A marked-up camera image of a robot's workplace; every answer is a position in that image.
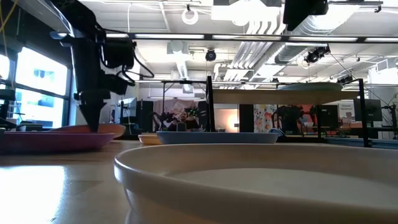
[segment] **shelf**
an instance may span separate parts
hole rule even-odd
[[[357,91],[302,91],[302,90],[213,90],[214,103],[322,105],[338,100],[351,100]]]

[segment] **wooden table surface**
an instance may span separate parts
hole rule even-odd
[[[114,178],[113,159],[141,146],[113,141],[98,152],[0,155],[0,223],[128,223],[129,205]]]

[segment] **pink plate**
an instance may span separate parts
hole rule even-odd
[[[0,152],[78,152],[101,149],[113,133],[5,132]]]

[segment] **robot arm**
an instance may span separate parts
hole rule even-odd
[[[77,0],[46,0],[69,30],[60,40],[61,45],[72,52],[73,74],[77,93],[74,99],[80,100],[79,109],[91,132],[98,131],[98,121],[103,100],[110,99],[110,92],[123,95],[127,86],[134,81],[126,81],[118,75],[106,75],[101,63],[108,68],[122,66],[122,71],[134,65],[135,44],[129,38],[106,38],[106,31],[97,23],[94,13]]]

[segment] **security camera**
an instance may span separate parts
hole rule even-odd
[[[208,49],[206,53],[206,61],[212,62],[214,60],[216,60],[216,52],[214,49]]]

